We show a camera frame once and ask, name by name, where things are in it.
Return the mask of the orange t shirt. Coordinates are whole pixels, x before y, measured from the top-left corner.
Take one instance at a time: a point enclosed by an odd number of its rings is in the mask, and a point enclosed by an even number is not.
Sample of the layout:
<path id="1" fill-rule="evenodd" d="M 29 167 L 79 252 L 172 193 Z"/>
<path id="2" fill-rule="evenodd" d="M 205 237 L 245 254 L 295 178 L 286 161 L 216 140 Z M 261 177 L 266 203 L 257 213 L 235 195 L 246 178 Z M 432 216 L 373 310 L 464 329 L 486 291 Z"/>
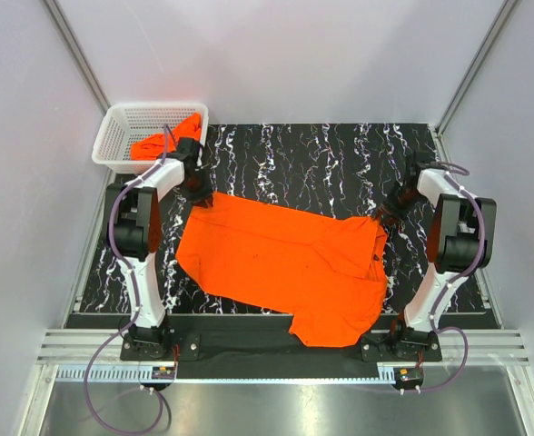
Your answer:
<path id="1" fill-rule="evenodd" d="M 177 262 L 206 293 L 292 315 L 308 347 L 355 344 L 378 320 L 387 242 L 370 216 L 335 219 L 225 193 L 195 206 Z"/>

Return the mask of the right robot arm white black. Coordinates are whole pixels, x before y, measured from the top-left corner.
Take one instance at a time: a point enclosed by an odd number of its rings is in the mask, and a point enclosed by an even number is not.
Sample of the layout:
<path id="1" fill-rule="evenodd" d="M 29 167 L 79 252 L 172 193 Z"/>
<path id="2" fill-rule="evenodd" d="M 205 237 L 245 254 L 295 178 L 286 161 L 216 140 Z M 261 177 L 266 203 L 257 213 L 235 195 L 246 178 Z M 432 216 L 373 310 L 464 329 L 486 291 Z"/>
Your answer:
<path id="1" fill-rule="evenodd" d="M 377 343 L 379 352 L 396 361 L 439 349 L 440 318 L 451 298 L 490 262 L 497 204 L 467 191 L 453 173 L 469 172 L 452 163 L 412 164 L 374 214 L 380 223 L 391 225 L 422 199 L 434 208 L 426 242 L 428 269 L 414 297 Z"/>

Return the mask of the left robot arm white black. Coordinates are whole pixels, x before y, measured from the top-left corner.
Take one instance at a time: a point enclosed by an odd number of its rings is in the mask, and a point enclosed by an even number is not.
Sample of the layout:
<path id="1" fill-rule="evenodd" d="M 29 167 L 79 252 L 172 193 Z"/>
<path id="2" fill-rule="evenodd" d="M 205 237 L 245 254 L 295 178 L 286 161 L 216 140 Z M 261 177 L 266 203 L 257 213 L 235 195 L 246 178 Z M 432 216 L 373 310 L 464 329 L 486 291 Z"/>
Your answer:
<path id="1" fill-rule="evenodd" d="M 130 321 L 120 329 L 124 360 L 161 360 L 177 353 L 155 265 L 163 236 L 159 203 L 175 188 L 193 204 L 213 203 L 213 189 L 198 159 L 181 152 L 161 157 L 145 173 L 105 190 L 101 238 L 116 258 L 130 301 Z"/>

